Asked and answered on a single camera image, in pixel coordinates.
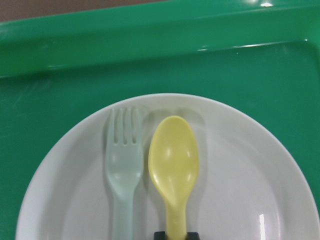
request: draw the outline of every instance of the black holder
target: black holder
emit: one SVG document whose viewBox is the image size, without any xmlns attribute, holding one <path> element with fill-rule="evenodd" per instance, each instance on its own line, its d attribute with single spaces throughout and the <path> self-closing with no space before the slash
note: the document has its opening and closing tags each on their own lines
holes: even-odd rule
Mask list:
<svg viewBox="0 0 320 240">
<path fill-rule="evenodd" d="M 153 235 L 153 240 L 166 240 L 166 232 L 165 231 L 156 231 Z M 199 234 L 197 232 L 188 232 L 187 240 L 200 240 Z"/>
</svg>

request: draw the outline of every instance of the fork tine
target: fork tine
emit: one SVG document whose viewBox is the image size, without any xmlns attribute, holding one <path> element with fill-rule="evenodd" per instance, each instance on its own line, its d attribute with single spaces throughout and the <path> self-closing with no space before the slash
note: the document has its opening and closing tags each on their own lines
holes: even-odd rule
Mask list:
<svg viewBox="0 0 320 240">
<path fill-rule="evenodd" d="M 117 119 L 117 142 L 120 144 L 124 143 L 124 110 L 120 108 L 118 111 L 118 119 Z"/>
<path fill-rule="evenodd" d="M 126 142 L 133 142 L 132 121 L 131 121 L 131 109 L 127 108 L 124 115 L 124 124 L 126 128 Z"/>
<path fill-rule="evenodd" d="M 111 109 L 111 119 L 108 126 L 107 142 L 115 142 L 115 110 Z"/>
<path fill-rule="evenodd" d="M 133 111 L 133 118 L 134 118 L 134 124 L 135 124 L 135 143 L 139 143 L 141 141 L 141 135 L 142 135 L 142 123 L 140 118 L 140 112 L 138 108 L 135 108 Z"/>
</svg>

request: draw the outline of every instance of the fork handle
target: fork handle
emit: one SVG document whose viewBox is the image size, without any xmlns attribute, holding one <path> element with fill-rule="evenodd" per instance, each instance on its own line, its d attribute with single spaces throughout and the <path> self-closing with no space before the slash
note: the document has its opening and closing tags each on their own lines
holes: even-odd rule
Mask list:
<svg viewBox="0 0 320 240">
<path fill-rule="evenodd" d="M 113 198 L 112 240 L 133 240 L 133 194 Z"/>
</svg>

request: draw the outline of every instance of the yellow spoon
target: yellow spoon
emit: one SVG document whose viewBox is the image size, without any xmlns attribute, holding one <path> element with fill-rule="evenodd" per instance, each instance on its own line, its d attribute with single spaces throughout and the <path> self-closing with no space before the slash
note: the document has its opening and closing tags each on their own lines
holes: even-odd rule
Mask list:
<svg viewBox="0 0 320 240">
<path fill-rule="evenodd" d="M 185 240 L 186 205 L 199 172 L 196 139 L 182 117 L 169 116 L 155 130 L 148 158 L 150 177 L 166 208 L 167 240 Z"/>
</svg>

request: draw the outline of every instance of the plastic fork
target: plastic fork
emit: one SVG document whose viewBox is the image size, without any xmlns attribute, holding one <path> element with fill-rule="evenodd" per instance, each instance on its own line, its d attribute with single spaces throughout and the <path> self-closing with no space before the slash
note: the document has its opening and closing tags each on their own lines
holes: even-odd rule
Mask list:
<svg viewBox="0 0 320 240">
<path fill-rule="evenodd" d="M 112 240 L 134 239 L 134 194 L 144 171 L 141 125 L 138 109 L 112 109 L 104 165 L 113 195 Z"/>
</svg>

